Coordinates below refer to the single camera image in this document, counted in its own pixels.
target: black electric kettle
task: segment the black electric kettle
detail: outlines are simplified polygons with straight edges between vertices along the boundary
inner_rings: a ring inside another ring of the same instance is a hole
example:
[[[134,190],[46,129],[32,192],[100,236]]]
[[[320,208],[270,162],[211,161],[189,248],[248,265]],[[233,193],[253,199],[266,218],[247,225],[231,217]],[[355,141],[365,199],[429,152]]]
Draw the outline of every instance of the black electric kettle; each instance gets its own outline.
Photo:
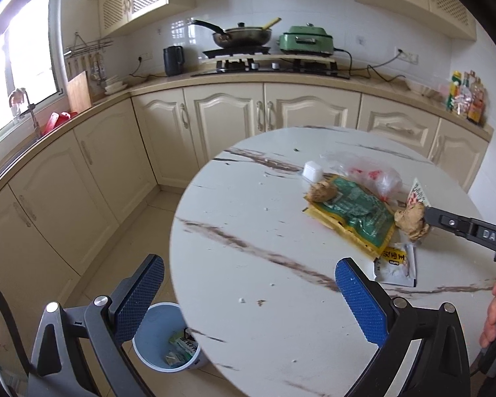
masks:
[[[184,48],[182,46],[169,46],[163,50],[163,66],[167,76],[182,74],[184,61]]]

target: tiled floor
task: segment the tiled floor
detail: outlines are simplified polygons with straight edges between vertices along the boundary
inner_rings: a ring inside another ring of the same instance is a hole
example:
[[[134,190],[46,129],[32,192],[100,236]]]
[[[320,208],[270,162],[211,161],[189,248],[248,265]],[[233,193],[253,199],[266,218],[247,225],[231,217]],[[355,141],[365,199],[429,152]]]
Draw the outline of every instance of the tiled floor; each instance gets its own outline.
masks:
[[[87,285],[80,303],[88,304],[101,294],[112,292],[123,278],[130,276],[149,253],[160,255],[166,265],[164,282],[153,303],[176,302],[169,275],[169,233],[179,194],[162,191],[152,200],[120,239]],[[89,341],[81,339],[85,357],[103,397],[115,397]],[[131,342],[123,345],[139,374],[158,397],[242,397],[244,396],[209,363],[202,370],[174,374],[159,373],[145,366],[136,356]]]

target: faucet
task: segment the faucet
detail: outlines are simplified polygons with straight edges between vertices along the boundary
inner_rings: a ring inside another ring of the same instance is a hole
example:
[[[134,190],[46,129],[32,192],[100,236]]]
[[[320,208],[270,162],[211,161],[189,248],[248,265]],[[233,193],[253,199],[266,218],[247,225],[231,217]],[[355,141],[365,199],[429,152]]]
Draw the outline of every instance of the faucet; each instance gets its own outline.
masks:
[[[35,113],[33,112],[35,110],[35,105],[29,101],[26,88],[17,88],[9,95],[9,107],[12,107],[13,104],[23,103],[24,96],[27,100],[27,110],[19,114],[19,119],[23,119],[28,113],[31,115],[31,119],[33,120],[33,130],[35,131],[35,138],[38,140],[42,138],[41,127],[37,122],[37,118],[35,118]]]

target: beige countertop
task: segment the beige countertop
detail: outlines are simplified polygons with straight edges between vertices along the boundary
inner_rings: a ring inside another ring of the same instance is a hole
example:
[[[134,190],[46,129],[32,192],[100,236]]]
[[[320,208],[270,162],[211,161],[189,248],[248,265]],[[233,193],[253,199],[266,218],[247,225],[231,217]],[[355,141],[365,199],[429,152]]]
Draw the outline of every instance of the beige countertop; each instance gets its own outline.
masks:
[[[19,160],[0,178],[0,190],[8,183],[9,180],[22,168],[24,165],[37,155],[40,151],[46,148],[50,143],[59,138],[64,133],[70,131],[77,125],[84,122],[91,116],[96,115],[106,108],[122,102],[123,100],[148,92],[162,91],[165,89],[190,87],[196,85],[215,84],[215,83],[240,83],[240,82],[277,82],[277,83],[298,83],[312,86],[322,86],[330,88],[340,88],[350,91],[361,92],[363,94],[373,95],[386,98],[399,103],[403,103],[418,109],[437,115],[443,119],[447,119],[454,124],[459,125],[474,133],[480,138],[490,142],[492,138],[493,128],[489,125],[481,128],[476,126],[466,119],[460,119],[444,110],[444,106],[429,98],[421,97],[409,91],[404,85],[397,83],[386,83],[380,79],[364,79],[354,77],[350,80],[331,78],[328,76],[316,76],[310,74],[299,73],[233,73],[233,74],[215,74],[209,76],[191,77],[194,73],[186,73],[180,76],[170,78],[155,78],[148,82],[140,83],[131,88],[127,88],[121,92],[117,92],[111,96],[95,103],[93,107],[68,122],[61,125],[59,128],[45,136],[41,141],[29,149]]]

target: frying pan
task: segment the frying pan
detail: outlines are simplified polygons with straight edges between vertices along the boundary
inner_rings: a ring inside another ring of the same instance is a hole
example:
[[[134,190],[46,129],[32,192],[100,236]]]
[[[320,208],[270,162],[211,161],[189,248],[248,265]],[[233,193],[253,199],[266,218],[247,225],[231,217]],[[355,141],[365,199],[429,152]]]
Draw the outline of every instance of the frying pan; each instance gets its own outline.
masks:
[[[224,49],[229,47],[240,46],[263,46],[270,41],[272,37],[271,26],[281,21],[281,18],[276,18],[263,27],[245,27],[244,22],[237,24],[236,28],[223,30],[218,25],[213,23],[193,20],[190,25],[198,25],[200,27],[209,28],[213,33],[213,41],[217,46]]]

